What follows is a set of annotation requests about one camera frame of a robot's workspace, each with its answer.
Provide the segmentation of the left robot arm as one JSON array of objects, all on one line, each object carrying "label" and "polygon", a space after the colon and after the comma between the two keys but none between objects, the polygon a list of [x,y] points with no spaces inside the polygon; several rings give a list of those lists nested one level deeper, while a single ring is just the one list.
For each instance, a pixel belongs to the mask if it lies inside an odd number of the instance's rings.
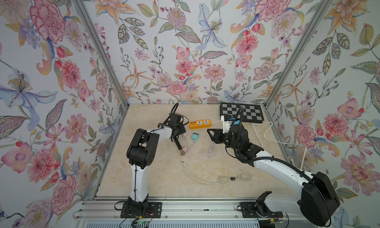
[{"label": "left robot arm", "polygon": [[132,191],[127,207],[132,211],[145,213],[148,207],[147,172],[153,163],[159,141],[171,140],[179,150],[183,147],[179,136],[186,132],[185,116],[176,113],[176,103],[163,123],[153,130],[137,129],[127,150],[127,158],[132,169]]}]

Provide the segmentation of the teal usb charger adapter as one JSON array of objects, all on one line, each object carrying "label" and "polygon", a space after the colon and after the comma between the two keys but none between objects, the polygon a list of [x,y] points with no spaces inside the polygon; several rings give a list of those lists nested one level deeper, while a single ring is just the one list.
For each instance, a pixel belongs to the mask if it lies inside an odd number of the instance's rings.
[{"label": "teal usb charger adapter", "polygon": [[199,139],[199,134],[198,133],[193,133],[192,134],[192,140],[197,141]]}]

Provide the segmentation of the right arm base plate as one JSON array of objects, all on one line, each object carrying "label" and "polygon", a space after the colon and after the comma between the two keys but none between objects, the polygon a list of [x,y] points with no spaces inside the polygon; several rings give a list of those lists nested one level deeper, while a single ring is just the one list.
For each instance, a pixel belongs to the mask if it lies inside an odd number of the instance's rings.
[{"label": "right arm base plate", "polygon": [[284,217],[282,212],[270,211],[264,203],[241,202],[237,210],[241,212],[243,218],[281,219]]}]

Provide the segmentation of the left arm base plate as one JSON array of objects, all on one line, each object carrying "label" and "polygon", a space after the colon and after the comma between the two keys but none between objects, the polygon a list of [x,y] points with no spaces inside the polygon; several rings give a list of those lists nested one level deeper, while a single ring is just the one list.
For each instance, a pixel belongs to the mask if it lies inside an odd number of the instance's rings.
[{"label": "left arm base plate", "polygon": [[120,218],[161,218],[162,203],[148,202],[130,204],[125,202],[122,206]]}]

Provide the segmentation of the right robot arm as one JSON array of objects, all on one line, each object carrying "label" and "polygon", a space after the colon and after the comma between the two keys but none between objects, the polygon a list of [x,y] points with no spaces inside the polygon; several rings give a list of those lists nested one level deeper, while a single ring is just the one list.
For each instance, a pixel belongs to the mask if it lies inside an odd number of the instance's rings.
[{"label": "right robot arm", "polygon": [[231,148],[233,157],[241,163],[275,176],[297,192],[291,197],[267,191],[256,202],[271,212],[299,214],[316,226],[329,227],[340,201],[328,176],[322,172],[313,174],[301,170],[251,143],[242,124],[243,111],[242,107],[237,111],[227,129],[208,129],[210,139]]}]

